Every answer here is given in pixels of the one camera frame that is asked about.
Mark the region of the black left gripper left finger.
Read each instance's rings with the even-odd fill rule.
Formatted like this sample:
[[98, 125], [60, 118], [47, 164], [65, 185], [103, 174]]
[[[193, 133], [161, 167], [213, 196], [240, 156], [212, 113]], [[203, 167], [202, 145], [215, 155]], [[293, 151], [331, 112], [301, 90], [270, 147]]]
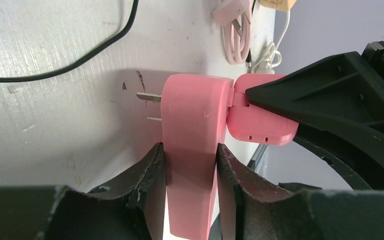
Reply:
[[0, 187], [0, 240], [161, 240], [165, 202], [159, 142], [87, 193], [66, 185]]

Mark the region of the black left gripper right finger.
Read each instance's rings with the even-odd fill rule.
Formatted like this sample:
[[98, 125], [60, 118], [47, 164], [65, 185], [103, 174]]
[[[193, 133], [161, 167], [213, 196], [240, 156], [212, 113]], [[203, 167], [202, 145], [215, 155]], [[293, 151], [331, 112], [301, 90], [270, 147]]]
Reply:
[[249, 169], [224, 144], [216, 166], [224, 240], [384, 240], [384, 190], [293, 193]]

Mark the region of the pink plug adapter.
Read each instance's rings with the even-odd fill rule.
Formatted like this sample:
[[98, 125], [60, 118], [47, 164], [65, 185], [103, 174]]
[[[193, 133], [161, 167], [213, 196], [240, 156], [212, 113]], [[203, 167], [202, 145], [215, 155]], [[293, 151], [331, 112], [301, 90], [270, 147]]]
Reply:
[[246, 73], [234, 83], [232, 104], [227, 115], [227, 129], [239, 141], [282, 146], [290, 143], [299, 123], [250, 104], [246, 90], [282, 78], [283, 74]]

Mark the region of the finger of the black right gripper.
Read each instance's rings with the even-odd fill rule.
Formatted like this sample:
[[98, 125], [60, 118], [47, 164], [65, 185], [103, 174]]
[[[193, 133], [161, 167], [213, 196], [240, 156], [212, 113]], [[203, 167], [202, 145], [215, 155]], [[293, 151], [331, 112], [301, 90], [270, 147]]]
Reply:
[[384, 168], [344, 139], [300, 124], [293, 141], [325, 161], [353, 190], [384, 190]]

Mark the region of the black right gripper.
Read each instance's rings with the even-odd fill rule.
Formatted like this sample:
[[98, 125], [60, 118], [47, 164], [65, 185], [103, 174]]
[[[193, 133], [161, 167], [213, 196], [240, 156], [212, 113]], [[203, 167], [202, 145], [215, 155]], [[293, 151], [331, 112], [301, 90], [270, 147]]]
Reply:
[[250, 104], [320, 128], [337, 117], [384, 133], [384, 41], [318, 60], [245, 92]]

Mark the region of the beige plug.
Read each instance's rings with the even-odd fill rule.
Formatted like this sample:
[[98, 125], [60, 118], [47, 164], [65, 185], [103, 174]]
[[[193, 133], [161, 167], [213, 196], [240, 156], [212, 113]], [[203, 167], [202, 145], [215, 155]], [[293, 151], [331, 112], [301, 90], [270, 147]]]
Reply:
[[297, 0], [259, 0], [259, 3], [266, 8], [287, 12], [292, 9]]

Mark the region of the pink triangular power strip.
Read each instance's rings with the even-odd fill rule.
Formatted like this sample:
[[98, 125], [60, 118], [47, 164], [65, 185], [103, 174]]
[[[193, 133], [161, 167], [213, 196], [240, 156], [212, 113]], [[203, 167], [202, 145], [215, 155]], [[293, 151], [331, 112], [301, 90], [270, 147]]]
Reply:
[[161, 94], [137, 93], [160, 103], [170, 233], [206, 240], [214, 209], [218, 145], [226, 138], [234, 81], [219, 76], [171, 75]]

